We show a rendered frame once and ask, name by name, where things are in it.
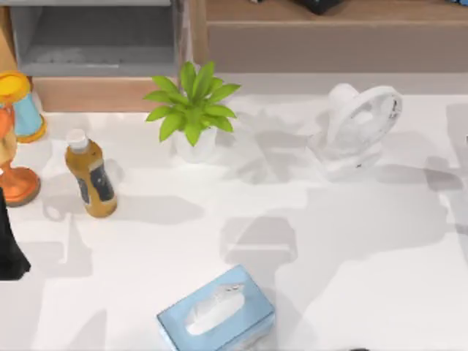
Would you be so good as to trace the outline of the white desk fan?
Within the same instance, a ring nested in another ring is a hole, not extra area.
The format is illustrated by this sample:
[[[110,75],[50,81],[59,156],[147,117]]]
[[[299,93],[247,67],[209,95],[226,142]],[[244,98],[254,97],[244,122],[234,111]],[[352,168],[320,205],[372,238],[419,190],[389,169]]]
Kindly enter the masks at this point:
[[[362,92],[348,83],[333,87],[328,94],[328,125],[307,141],[316,169],[335,181],[375,164],[382,139],[395,126],[402,106],[402,96],[392,86]]]

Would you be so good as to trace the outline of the orange trophy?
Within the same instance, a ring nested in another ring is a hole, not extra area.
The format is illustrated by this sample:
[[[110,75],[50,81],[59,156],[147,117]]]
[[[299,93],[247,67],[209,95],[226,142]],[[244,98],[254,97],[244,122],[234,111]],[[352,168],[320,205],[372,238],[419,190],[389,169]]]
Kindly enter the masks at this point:
[[[9,207],[30,203],[40,191],[39,176],[28,167],[13,167],[18,149],[15,111],[11,104],[0,107],[0,189]]]

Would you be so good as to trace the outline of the wooden cupboard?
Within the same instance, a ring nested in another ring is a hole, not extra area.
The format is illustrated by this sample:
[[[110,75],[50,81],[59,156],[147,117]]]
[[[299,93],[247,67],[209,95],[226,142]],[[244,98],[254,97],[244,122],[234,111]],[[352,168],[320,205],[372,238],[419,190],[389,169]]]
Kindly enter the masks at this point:
[[[195,61],[226,73],[468,73],[468,6],[449,0],[186,0]]]

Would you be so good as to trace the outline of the light blue tissue box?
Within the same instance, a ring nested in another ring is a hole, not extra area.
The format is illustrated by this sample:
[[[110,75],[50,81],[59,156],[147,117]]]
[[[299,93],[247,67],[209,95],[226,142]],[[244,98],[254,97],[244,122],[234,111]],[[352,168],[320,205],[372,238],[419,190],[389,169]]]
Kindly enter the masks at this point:
[[[247,351],[272,329],[276,311],[237,265],[156,316],[172,351]]]

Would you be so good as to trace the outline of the pale wooden drawer front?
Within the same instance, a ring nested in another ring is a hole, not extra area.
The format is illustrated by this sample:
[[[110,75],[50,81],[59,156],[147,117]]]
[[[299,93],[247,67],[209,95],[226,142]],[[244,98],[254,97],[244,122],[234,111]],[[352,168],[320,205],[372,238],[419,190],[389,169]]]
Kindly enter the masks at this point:
[[[151,78],[34,77],[45,112],[149,112],[160,104],[144,97],[157,90]]]

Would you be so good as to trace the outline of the green plant in white pot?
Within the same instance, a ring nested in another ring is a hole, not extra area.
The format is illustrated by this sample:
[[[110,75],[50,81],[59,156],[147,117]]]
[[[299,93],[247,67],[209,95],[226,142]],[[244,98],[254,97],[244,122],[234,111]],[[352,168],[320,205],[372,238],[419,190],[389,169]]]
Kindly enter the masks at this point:
[[[163,75],[151,79],[157,89],[145,100],[158,102],[146,117],[147,122],[161,121],[159,142],[172,140],[175,152],[186,162],[204,162],[214,152],[219,131],[231,133],[231,121],[237,115],[223,101],[241,87],[226,83],[214,74],[210,61],[196,68],[186,61],[174,83]]]

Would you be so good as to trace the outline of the blue and yellow trophy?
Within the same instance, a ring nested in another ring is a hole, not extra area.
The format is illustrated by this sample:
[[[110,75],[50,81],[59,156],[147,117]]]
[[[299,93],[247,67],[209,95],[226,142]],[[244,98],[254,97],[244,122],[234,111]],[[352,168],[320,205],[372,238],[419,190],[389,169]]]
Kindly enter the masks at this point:
[[[19,71],[0,72],[0,107],[15,112],[15,134],[19,143],[32,143],[46,132],[47,125],[32,96],[29,79]]]

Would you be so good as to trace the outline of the amber bottle with white cap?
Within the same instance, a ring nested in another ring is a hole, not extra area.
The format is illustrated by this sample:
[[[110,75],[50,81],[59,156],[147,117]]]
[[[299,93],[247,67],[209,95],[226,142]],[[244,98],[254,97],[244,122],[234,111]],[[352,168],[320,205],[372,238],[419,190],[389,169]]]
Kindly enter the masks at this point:
[[[102,149],[82,129],[68,131],[66,142],[65,162],[77,180],[86,211],[95,218],[111,215],[117,208],[117,197]]]

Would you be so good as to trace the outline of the black object on shelf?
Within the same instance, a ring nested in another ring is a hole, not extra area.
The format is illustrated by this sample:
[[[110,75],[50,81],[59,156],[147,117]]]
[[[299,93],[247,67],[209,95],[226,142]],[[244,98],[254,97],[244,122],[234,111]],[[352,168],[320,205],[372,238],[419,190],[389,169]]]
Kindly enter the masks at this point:
[[[315,15],[324,15],[340,6],[344,0],[292,0],[295,4],[307,9]]]

